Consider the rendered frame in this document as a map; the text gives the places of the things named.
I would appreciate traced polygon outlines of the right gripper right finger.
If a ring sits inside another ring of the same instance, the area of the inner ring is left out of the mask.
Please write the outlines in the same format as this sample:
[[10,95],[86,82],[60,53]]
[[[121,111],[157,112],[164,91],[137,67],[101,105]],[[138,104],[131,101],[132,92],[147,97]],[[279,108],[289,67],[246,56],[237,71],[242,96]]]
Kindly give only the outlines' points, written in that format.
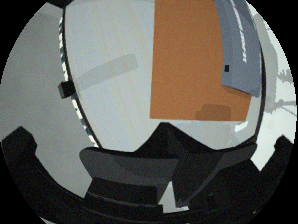
[[225,149],[212,149],[195,140],[169,122],[165,122],[168,153],[178,155],[179,162],[172,176],[176,208],[189,206],[196,196],[223,168],[251,159],[258,144],[247,143]]

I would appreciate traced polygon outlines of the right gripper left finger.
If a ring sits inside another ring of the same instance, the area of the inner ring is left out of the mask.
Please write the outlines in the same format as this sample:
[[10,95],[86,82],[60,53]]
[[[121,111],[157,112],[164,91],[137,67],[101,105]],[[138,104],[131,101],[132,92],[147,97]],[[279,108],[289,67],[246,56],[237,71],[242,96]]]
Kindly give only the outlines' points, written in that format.
[[179,161],[168,153],[165,122],[160,122],[149,139],[134,152],[87,147],[80,151],[80,160],[93,177],[109,181],[157,187],[160,202]]

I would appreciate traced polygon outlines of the grey network switch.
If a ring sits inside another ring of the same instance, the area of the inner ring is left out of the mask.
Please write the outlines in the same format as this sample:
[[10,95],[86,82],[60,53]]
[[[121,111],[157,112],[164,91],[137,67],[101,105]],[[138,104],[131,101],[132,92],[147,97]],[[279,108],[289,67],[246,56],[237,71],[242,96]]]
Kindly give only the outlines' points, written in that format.
[[251,11],[245,0],[214,0],[214,3],[222,35],[221,85],[259,98],[261,48]]

